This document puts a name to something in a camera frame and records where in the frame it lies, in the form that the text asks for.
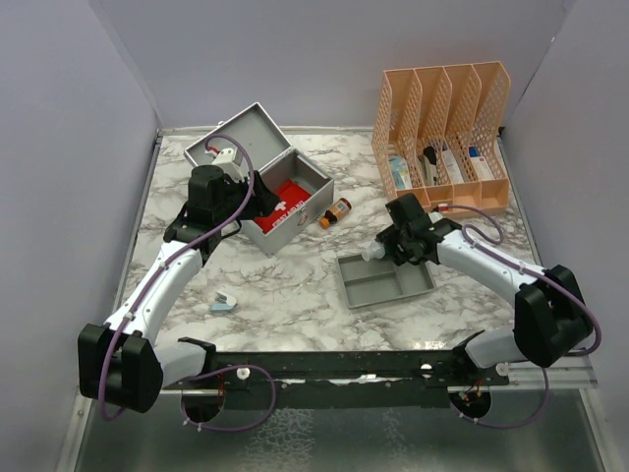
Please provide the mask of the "red first aid pouch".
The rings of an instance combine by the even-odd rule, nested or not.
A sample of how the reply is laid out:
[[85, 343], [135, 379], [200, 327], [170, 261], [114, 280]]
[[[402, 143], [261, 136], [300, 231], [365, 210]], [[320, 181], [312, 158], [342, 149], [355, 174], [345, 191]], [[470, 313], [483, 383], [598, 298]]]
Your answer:
[[255, 224], [263, 234], [267, 234], [302, 207], [311, 194], [293, 180], [286, 180], [276, 191], [280, 202], [270, 216], [258, 217]]

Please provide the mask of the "white green bottle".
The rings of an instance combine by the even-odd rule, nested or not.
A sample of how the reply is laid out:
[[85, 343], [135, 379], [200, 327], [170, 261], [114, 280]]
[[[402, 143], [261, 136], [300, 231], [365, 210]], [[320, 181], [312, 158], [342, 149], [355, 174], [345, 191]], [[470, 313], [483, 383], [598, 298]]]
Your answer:
[[382, 260], [386, 257], [385, 246], [378, 241], [371, 241], [361, 252], [365, 262]]

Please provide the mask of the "grey plastic tray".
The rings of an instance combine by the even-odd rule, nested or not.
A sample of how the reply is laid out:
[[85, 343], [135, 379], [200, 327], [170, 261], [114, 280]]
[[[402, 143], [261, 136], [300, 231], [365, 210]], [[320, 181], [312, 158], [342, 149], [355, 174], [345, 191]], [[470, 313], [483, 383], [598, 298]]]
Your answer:
[[360, 254], [338, 257], [340, 287], [349, 309], [422, 296], [436, 289], [426, 264], [396, 265], [389, 260], [366, 262]]

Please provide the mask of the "brown medicine bottle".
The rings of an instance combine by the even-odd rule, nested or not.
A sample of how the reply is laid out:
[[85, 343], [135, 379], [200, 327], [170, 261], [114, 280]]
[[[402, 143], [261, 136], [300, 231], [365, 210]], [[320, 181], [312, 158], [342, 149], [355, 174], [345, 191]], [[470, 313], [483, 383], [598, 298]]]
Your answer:
[[327, 229], [330, 226], [336, 224], [342, 220], [352, 209], [352, 205], [345, 198], [340, 198], [334, 203], [319, 220], [319, 225], [323, 229]]

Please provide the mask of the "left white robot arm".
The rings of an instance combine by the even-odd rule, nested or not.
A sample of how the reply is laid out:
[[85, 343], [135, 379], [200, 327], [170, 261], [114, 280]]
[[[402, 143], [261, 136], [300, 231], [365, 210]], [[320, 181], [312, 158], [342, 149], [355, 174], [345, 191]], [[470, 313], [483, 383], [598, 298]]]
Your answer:
[[186, 379], [203, 388], [216, 379], [215, 348], [184, 340], [159, 349], [156, 337], [174, 303], [205, 266], [234, 221], [269, 216], [278, 197], [253, 170], [236, 182], [220, 167], [201, 165], [188, 182], [188, 199], [167, 226], [155, 262], [135, 291], [102, 325], [78, 337], [82, 396], [101, 406], [148, 411], [160, 391]]

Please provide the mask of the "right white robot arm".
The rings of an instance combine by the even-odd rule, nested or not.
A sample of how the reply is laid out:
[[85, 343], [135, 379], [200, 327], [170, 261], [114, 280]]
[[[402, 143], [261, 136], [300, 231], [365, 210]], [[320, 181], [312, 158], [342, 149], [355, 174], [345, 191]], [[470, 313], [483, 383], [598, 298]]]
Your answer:
[[390, 201], [386, 210], [392, 223], [376, 235], [370, 254], [398, 266], [431, 262], [456, 269], [513, 308], [512, 327], [482, 331], [459, 345], [451, 361], [459, 383], [474, 384], [499, 363], [531, 362], [548, 368], [574, 354], [588, 337], [600, 346], [600, 325], [571, 270], [530, 265], [499, 251], [502, 231], [490, 238], [473, 224], [446, 217], [451, 208], [440, 204], [427, 212], [413, 194]]

